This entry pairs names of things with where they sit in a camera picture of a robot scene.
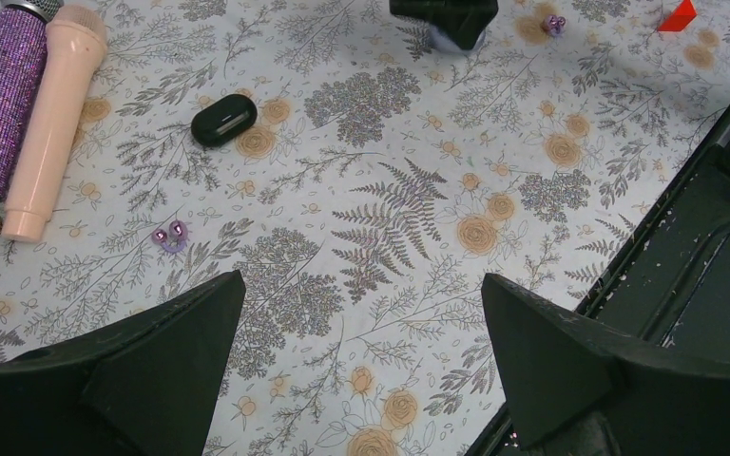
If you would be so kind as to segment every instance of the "red triangular object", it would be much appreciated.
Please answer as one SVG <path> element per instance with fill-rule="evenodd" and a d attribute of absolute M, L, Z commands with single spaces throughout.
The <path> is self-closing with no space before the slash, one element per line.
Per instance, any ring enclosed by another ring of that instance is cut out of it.
<path fill-rule="evenodd" d="M 682 3 L 667 16 L 667 19 L 657 28 L 658 31 L 682 31 L 690 25 L 698 14 L 691 0 L 683 0 Z"/>

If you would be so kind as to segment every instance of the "purple rhinestone microphone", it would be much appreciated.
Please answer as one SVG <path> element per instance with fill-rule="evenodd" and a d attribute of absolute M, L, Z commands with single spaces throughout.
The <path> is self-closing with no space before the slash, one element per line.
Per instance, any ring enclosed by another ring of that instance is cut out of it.
<path fill-rule="evenodd" d="M 62 5 L 62 0 L 1 0 L 0 200 L 7 195 L 46 65 L 46 23 Z"/>

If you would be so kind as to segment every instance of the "silver microphone grille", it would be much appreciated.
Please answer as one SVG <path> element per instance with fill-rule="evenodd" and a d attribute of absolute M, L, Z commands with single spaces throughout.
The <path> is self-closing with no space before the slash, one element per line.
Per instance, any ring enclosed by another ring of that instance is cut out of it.
<path fill-rule="evenodd" d="M 46 22 L 50 22 L 63 6 L 63 0 L 1 0 L 2 7 L 19 7 L 30 10 L 39 15 Z"/>

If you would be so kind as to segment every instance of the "white patterned surface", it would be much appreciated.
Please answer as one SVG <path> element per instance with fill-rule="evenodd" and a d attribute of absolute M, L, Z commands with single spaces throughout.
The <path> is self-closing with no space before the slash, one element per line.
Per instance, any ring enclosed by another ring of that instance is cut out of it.
<path fill-rule="evenodd" d="M 110 51 L 44 242 L 0 239 L 0 360 L 241 269 L 205 454 L 462 452 L 504 400 L 483 273 L 574 307 L 730 103 L 730 0 L 500 3 L 469 59 L 387 0 L 86 3 Z M 258 124 L 197 147 L 234 92 Z"/>

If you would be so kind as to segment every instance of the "peach microphone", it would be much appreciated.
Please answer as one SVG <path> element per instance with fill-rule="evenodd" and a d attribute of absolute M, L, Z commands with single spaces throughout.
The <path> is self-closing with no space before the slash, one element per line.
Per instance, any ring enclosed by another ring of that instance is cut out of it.
<path fill-rule="evenodd" d="M 2 236 L 39 242 L 57 204 L 93 73 L 107 55 L 107 31 L 91 9 L 65 5 L 46 25 L 48 58 L 7 194 Z"/>

